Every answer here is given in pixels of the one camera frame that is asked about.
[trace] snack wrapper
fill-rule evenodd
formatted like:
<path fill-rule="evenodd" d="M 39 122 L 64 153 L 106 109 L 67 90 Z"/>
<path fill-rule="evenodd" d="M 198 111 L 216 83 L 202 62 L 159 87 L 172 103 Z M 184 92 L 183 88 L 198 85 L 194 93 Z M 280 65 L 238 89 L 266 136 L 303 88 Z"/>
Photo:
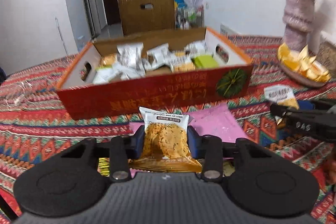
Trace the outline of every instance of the snack wrapper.
<path fill-rule="evenodd" d="M 289 106 L 299 109 L 299 104 L 294 96 L 293 90 L 287 85 L 274 85 L 264 88 L 265 98 L 278 105 Z M 275 116 L 275 121 L 279 129 L 286 126 L 284 118 Z"/>
<path fill-rule="evenodd" d="M 164 63 L 164 56 L 167 56 L 169 54 L 169 45 L 168 43 L 157 46 L 153 49 L 150 49 L 147 51 L 148 56 L 152 56 L 154 61 L 152 64 L 142 61 L 144 64 L 145 70 L 156 70 L 160 67 L 162 67 Z"/>
<path fill-rule="evenodd" d="M 185 51 L 172 51 L 172 54 L 174 54 L 177 57 L 185 56 Z"/>
<path fill-rule="evenodd" d="M 120 53 L 121 65 L 135 70 L 143 70 L 141 62 L 143 43 L 118 45 L 117 49 Z"/>
<path fill-rule="evenodd" d="M 117 61 L 118 61 L 118 55 L 117 54 L 107 55 L 100 60 L 100 67 L 113 66 Z"/>
<path fill-rule="evenodd" d="M 112 67 L 99 68 L 97 69 L 96 75 L 93 79 L 93 84 L 107 84 L 113 78 L 120 74 L 120 71 L 115 70 Z"/>
<path fill-rule="evenodd" d="M 196 67 L 194 63 L 186 63 L 186 64 L 178 64 L 175 66 L 172 66 L 172 72 L 185 72 L 185 71 L 191 71 L 196 70 Z"/>
<path fill-rule="evenodd" d="M 198 55 L 205 54 L 205 52 L 207 51 L 207 47 L 204 40 L 194 41 L 185 46 L 184 50 L 186 52 L 189 52 L 190 58 L 195 58 Z"/>
<path fill-rule="evenodd" d="M 139 111 L 141 113 L 141 116 L 142 116 L 143 120 L 145 120 L 146 113 L 166 113 L 166 112 L 163 112 L 163 111 L 153 110 L 153 109 L 146 108 L 146 107 L 143 107 L 143 106 L 139 107 Z M 190 124 L 191 121 L 194 119 L 194 117 L 191 117 L 189 115 L 187 115 L 187 116 L 189 117 L 188 124 Z"/>
<path fill-rule="evenodd" d="M 154 55 L 157 55 L 157 54 L 161 54 L 161 55 L 168 55 L 169 54 L 169 45 L 168 43 L 166 44 L 162 44 L 160 46 L 157 46 L 155 48 L 152 48 L 150 50 L 147 51 L 147 55 L 150 56 L 154 56 Z"/>
<path fill-rule="evenodd" d="M 131 168 L 159 172 L 201 172 L 187 143 L 189 115 L 145 113 L 145 137 L 140 159 Z"/>
<path fill-rule="evenodd" d="M 125 67 L 125 66 L 121 65 L 120 63 L 116 63 L 113 66 L 113 69 L 123 73 L 123 75 L 126 75 L 127 79 L 136 79 L 136 78 L 141 78 L 141 77 L 145 76 L 145 71 L 144 70 L 136 70 L 134 68 Z"/>

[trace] floor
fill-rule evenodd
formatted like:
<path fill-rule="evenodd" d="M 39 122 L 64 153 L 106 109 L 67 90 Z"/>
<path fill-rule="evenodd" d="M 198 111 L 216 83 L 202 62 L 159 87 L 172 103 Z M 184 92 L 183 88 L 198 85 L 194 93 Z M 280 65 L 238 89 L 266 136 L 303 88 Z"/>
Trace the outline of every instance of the floor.
<path fill-rule="evenodd" d="M 99 39 L 107 39 L 107 38 L 118 38 L 123 37 L 123 29 L 121 27 L 121 23 L 107 25 L 101 30 L 101 34 L 97 37 Z"/>

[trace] red cardboard box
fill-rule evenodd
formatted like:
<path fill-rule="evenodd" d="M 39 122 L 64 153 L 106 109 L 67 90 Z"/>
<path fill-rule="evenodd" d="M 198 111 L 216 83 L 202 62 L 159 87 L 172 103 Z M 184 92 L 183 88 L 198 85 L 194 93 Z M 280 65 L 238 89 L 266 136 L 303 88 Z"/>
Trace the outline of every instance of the red cardboard box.
<path fill-rule="evenodd" d="M 117 45 L 143 42 L 142 52 L 146 52 L 168 43 L 170 50 L 181 50 L 198 40 L 205 40 L 208 49 L 216 51 L 220 67 L 184 73 L 172 73 L 163 67 L 147 72 L 146 77 L 140 79 L 92 84 L 101 57 L 116 53 Z M 84 67 L 91 70 L 83 81 Z M 212 29 L 160 30 L 89 42 L 68 67 L 56 89 L 73 119 L 89 119 L 137 113 L 139 106 L 162 109 L 240 97 L 246 93 L 251 73 L 252 59 Z"/>

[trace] plate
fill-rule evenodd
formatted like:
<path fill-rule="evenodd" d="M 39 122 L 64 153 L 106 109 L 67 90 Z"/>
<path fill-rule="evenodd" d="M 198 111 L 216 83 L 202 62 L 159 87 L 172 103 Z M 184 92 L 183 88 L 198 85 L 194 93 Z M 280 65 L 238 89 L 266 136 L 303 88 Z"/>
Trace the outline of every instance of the plate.
<path fill-rule="evenodd" d="M 292 52 L 296 53 L 297 55 L 299 54 L 299 52 L 297 51 L 292 50 Z M 316 64 L 318 67 L 324 68 L 323 65 L 321 65 L 321 63 L 319 63 L 318 61 L 314 61 L 314 64 Z M 283 70 L 283 72 L 286 75 L 288 75 L 288 77 L 292 78 L 294 81 L 298 82 L 299 84 L 302 84 L 310 88 L 317 89 L 317 88 L 324 86 L 326 83 L 328 83 L 328 82 L 316 82 L 316 81 L 310 80 L 307 77 L 304 77 L 303 75 L 301 75 L 300 73 L 292 71 L 284 63 L 282 63 L 281 60 L 279 60 L 279 67 Z"/>

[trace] pumpkin seed oat crisps packet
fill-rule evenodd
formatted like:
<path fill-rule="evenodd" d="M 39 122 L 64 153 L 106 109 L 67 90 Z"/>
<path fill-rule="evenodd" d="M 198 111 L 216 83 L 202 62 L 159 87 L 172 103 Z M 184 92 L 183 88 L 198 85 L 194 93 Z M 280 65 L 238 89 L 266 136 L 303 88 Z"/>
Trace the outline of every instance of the pumpkin seed oat crisps packet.
<path fill-rule="evenodd" d="M 130 161 L 131 168 L 157 172 L 202 171 L 191 157 L 187 143 L 189 115 L 145 113 L 145 137 L 140 159 Z"/>
<path fill-rule="evenodd" d="M 271 101 L 272 103 L 299 109 L 299 104 L 290 86 L 287 85 L 269 86 L 267 88 L 264 88 L 264 94 L 265 98 Z M 275 116 L 274 118 L 278 129 L 285 127 L 286 121 L 283 118 L 278 116 Z"/>

